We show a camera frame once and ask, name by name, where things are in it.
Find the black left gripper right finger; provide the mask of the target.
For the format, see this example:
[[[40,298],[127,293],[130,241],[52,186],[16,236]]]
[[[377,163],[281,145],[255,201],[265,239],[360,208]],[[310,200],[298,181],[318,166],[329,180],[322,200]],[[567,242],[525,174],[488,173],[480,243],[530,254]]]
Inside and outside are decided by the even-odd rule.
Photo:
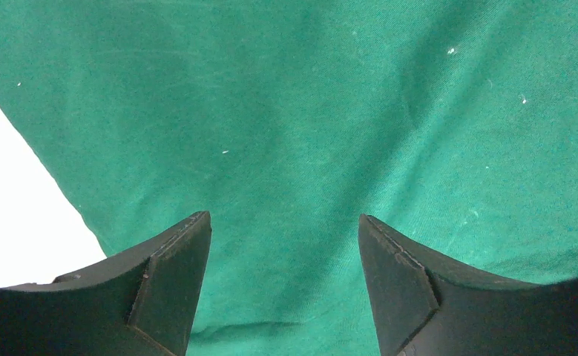
[[[578,355],[578,278],[502,277],[368,215],[358,245],[382,355]]]

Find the green surgical drape cloth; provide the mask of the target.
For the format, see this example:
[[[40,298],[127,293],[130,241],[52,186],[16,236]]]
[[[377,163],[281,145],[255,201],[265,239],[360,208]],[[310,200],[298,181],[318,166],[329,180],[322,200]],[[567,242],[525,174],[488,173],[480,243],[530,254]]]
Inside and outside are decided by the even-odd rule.
[[[211,213],[190,355],[377,355],[361,214],[578,277],[578,1],[0,1],[0,107],[106,254]]]

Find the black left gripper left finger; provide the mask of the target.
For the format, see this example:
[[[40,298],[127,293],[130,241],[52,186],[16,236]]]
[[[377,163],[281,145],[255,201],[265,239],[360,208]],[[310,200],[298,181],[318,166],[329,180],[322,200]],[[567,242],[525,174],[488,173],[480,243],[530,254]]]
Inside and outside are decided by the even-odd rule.
[[[210,245],[199,211],[52,283],[0,288],[0,355],[184,355]]]

